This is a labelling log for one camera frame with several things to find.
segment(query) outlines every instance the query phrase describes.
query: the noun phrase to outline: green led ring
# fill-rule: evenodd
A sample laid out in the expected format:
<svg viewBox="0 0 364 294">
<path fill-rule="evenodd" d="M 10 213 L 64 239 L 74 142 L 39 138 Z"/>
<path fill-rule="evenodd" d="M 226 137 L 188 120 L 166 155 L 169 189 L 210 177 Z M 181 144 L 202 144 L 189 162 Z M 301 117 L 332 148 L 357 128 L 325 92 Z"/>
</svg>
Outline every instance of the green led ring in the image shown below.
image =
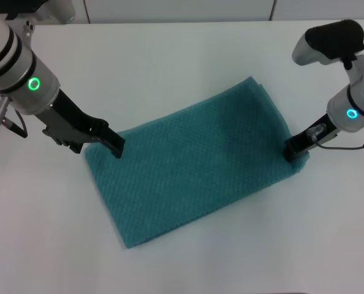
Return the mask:
<svg viewBox="0 0 364 294">
<path fill-rule="evenodd" d="M 28 88 L 31 90 L 31 91 L 36 91 L 38 90 L 40 87 L 40 80 L 38 78 L 32 78 L 28 81 Z"/>
</svg>

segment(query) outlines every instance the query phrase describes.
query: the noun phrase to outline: white tabletop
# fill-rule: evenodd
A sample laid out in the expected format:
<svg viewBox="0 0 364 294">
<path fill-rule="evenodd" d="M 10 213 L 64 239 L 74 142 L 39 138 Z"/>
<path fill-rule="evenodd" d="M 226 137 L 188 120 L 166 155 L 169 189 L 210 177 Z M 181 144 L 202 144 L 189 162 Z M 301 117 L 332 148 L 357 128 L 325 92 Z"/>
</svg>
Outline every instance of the white tabletop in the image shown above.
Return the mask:
<svg viewBox="0 0 364 294">
<path fill-rule="evenodd" d="M 33 49 L 116 131 L 252 75 L 296 134 L 348 83 L 339 63 L 291 59 L 327 22 L 39 26 Z M 364 151 L 313 150 L 298 175 L 126 250 L 83 155 L 24 118 L 26 140 L 0 128 L 0 293 L 364 293 Z M 362 143 L 364 130 L 331 144 Z"/>
</svg>

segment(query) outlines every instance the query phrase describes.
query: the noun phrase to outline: wall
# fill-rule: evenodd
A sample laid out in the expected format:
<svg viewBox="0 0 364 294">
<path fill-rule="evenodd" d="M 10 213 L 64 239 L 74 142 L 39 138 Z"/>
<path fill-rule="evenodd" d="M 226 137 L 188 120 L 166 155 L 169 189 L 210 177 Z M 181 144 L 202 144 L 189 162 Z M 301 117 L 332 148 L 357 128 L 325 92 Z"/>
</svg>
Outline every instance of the wall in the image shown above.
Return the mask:
<svg viewBox="0 0 364 294">
<path fill-rule="evenodd" d="M 269 20 L 273 0 L 86 0 L 91 23 Z"/>
<path fill-rule="evenodd" d="M 364 0 L 277 0 L 273 20 L 364 19 Z"/>
</svg>

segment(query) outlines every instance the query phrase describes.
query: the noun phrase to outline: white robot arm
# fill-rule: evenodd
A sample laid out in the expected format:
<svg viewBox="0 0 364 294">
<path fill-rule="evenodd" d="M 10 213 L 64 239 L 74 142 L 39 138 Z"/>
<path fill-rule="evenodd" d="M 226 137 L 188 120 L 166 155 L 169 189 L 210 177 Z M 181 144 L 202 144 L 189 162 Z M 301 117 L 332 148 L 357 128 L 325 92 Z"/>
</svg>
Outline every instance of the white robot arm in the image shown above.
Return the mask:
<svg viewBox="0 0 364 294">
<path fill-rule="evenodd" d="M 321 144 L 335 138 L 341 130 L 357 132 L 364 127 L 364 31 L 355 21 L 344 20 L 307 30 L 297 43 L 292 58 L 304 66 L 313 62 L 323 65 L 341 61 L 349 84 L 327 104 L 327 113 L 307 130 L 286 141 L 287 160 L 318 146 L 324 149 L 363 149 L 326 147 Z"/>
<path fill-rule="evenodd" d="M 74 17 L 71 1 L 66 0 L 0 0 L 0 125 L 26 137 L 20 115 L 35 115 L 46 129 L 43 133 L 57 144 L 80 153 L 83 143 L 99 142 L 120 158 L 124 139 L 108 123 L 83 113 L 60 89 L 57 77 L 31 50 L 34 20 L 49 16 L 61 23 Z M 29 18 L 15 19 L 17 16 Z M 8 105 L 17 112 L 23 128 L 5 117 Z"/>
</svg>

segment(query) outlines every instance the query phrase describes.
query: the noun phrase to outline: folded towel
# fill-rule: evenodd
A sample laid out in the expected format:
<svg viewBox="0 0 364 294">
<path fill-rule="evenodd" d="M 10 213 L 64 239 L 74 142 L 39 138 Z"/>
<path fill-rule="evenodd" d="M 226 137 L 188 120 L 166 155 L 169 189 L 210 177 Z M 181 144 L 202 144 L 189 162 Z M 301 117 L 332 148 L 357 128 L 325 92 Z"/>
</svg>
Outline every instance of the folded towel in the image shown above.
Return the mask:
<svg viewBox="0 0 364 294">
<path fill-rule="evenodd" d="M 127 248 L 286 179 L 308 158 L 284 159 L 291 134 L 253 78 L 121 135 L 121 159 L 100 144 L 85 158 Z"/>
</svg>

